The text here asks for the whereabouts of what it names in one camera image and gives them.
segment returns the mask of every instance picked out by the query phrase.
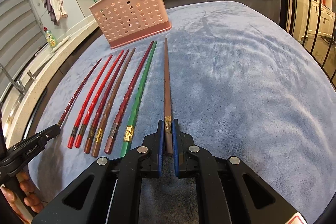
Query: green chopstick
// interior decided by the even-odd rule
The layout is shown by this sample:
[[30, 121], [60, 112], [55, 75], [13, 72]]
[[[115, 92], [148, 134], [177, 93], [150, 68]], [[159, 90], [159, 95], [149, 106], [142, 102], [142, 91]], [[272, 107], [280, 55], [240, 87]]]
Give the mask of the green chopstick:
[[142, 93], [143, 93], [143, 89], [144, 89], [145, 84], [146, 84], [147, 75], [148, 75], [148, 71], [149, 71], [149, 68], [151, 66], [151, 62], [152, 62], [152, 59], [153, 59], [156, 43], [157, 43], [157, 41], [155, 41], [154, 44], [153, 44], [153, 47], [152, 47], [151, 52], [149, 54], [145, 69], [143, 71], [143, 74], [142, 74], [142, 77], [141, 77], [141, 80], [140, 80], [139, 88], [138, 88], [138, 91], [137, 91], [136, 96], [135, 96], [134, 104], [132, 106], [131, 116], [129, 117], [128, 122], [127, 122], [127, 127], [126, 127], [126, 131], [125, 131], [123, 146], [121, 148], [120, 157], [125, 156], [126, 153], [131, 148], [133, 135], [134, 135], [134, 129], [135, 129], [135, 125], [137, 123], [137, 117], [138, 117], [140, 102], [141, 102], [141, 98], [142, 98]]

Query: towel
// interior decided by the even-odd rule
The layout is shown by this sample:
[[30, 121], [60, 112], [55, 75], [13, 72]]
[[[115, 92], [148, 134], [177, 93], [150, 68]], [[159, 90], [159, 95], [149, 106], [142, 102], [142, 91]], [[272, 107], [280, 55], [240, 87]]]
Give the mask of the towel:
[[50, 4], [54, 9], [57, 22], [59, 22], [61, 17], [68, 17], [63, 7], [63, 0], [50, 0]]
[[[111, 66], [120, 50], [136, 47], [115, 98], [99, 154], [110, 159], [119, 157], [139, 80], [112, 154], [106, 155], [103, 148], [127, 87], [153, 39], [157, 40], [157, 47], [131, 149], [156, 131], [158, 120], [164, 117], [167, 37], [172, 112], [181, 130], [191, 134], [196, 145], [214, 156], [241, 158], [299, 210], [308, 224], [313, 223], [336, 191], [336, 92], [320, 66], [278, 25], [241, 3], [200, 3], [168, 9], [167, 13], [173, 25], [171, 30], [129, 45], [111, 50], [102, 35], [57, 86], [37, 131], [58, 122], [87, 72], [103, 58], [75, 100], [60, 136], [49, 141], [45, 150], [29, 163], [31, 178], [43, 200], [53, 199], [96, 160], [83, 152], [85, 141], [80, 149], [67, 148], [71, 130], [108, 56], [114, 55]], [[139, 223], [198, 223], [193, 179], [176, 178], [171, 158], [165, 157], [161, 178], [142, 182]]]

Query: pink plastic basket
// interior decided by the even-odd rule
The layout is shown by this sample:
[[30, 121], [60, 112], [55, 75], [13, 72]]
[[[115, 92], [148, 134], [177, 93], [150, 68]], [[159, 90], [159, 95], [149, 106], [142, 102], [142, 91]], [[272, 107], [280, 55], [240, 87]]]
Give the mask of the pink plastic basket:
[[100, 0], [90, 10], [111, 48], [172, 27], [163, 0]]

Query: finger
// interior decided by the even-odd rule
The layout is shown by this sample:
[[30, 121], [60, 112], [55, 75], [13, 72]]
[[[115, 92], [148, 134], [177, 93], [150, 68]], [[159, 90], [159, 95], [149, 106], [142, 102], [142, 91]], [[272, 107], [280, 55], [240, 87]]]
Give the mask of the finger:
[[36, 206], [39, 203], [41, 203], [41, 200], [35, 194], [29, 194], [23, 200], [24, 200], [25, 204], [29, 207]]
[[39, 213], [40, 211], [42, 211], [42, 209], [44, 208], [42, 203], [39, 203], [38, 205], [32, 206], [31, 209], [35, 212], [35, 213]]
[[14, 195], [14, 193], [11, 190], [9, 190], [5, 187], [1, 187], [1, 191], [2, 191], [3, 195], [5, 196], [5, 198], [7, 199], [7, 201], [9, 203], [14, 203], [15, 202], [16, 195]]
[[20, 188], [24, 192], [33, 193], [35, 191], [35, 186], [30, 180], [20, 182]]
[[24, 180], [30, 180], [30, 177], [27, 172], [22, 171], [20, 174]]

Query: seasoning bottle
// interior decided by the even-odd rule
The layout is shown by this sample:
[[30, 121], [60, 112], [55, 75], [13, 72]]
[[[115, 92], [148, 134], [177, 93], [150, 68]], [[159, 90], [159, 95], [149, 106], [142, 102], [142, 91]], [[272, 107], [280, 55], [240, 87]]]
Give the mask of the seasoning bottle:
[[50, 47], [55, 48], [58, 43], [53, 33], [49, 31], [46, 27], [44, 27], [44, 32], [45, 32], [45, 38], [47, 39], [47, 42], [50, 45]]

